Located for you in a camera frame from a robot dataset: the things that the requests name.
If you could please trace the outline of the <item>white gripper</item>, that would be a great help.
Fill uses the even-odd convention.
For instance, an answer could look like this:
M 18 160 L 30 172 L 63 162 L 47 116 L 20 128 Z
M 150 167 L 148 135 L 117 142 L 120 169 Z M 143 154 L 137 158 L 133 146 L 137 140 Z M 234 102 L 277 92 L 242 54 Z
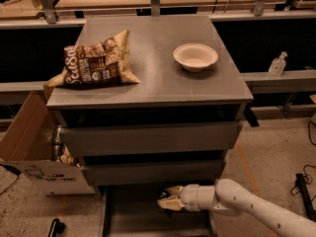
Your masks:
M 212 210 L 216 201 L 215 186 L 174 186 L 166 188 L 165 193 L 169 197 L 160 198 L 157 203 L 163 209 L 174 211 L 180 211 L 182 208 L 187 211 Z

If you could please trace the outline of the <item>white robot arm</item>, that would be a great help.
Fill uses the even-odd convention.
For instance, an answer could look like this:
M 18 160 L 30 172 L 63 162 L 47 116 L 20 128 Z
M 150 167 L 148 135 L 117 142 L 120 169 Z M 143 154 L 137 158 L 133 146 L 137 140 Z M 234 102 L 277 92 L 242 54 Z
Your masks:
M 189 184 L 166 189 L 157 200 L 163 209 L 208 210 L 235 216 L 247 212 L 279 237 L 316 237 L 316 222 L 254 195 L 231 179 L 219 179 L 213 186 Z

